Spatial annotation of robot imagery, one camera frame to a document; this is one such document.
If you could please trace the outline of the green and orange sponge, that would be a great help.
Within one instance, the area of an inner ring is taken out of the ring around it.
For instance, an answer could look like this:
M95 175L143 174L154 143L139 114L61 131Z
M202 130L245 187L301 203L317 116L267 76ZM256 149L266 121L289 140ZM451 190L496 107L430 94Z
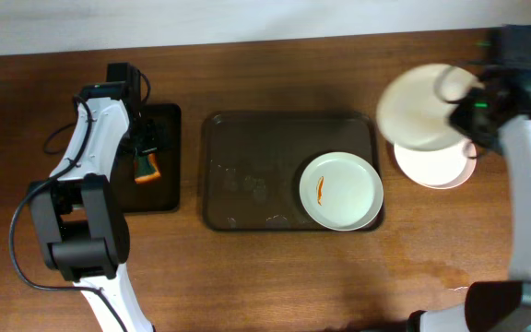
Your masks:
M161 177L155 153L135 158L135 182L146 184L158 180Z

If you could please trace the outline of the pinkish white plate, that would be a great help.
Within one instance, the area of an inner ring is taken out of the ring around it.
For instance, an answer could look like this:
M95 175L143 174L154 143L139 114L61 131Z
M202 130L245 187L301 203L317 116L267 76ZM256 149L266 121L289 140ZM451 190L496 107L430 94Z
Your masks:
M434 151L417 151L394 145L400 170L411 181L422 186L446 190L466 182L473 174L478 155L467 139L454 146Z

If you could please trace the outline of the cream white plate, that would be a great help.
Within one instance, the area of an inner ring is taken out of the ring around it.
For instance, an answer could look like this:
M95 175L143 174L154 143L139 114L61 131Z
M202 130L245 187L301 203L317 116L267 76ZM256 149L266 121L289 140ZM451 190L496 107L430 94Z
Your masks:
M475 75L446 64L414 67L384 90L376 110L376 123L383 137L403 148L434 151L449 148L463 139L448 117L459 100L474 87Z

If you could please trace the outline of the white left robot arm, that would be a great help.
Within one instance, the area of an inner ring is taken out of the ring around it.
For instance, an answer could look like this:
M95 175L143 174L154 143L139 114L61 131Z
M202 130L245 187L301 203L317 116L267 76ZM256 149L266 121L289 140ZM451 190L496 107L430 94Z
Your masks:
M128 276L130 234L111 187L121 154L132 159L136 183L160 177L156 153L163 146L143 114L149 94L138 68L108 65L105 82L73 97L77 122L65 154L20 203L30 210L45 265L66 282L62 291L82 293L105 331L155 328Z

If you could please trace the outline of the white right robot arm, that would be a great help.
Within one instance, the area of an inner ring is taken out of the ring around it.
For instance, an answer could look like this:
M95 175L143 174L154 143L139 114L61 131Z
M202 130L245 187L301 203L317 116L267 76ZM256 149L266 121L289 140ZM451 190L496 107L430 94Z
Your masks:
M491 30L478 64L481 85L451 102L448 124L506 160L513 203L509 278L471 284L457 306L412 313L404 331L531 331L531 26Z

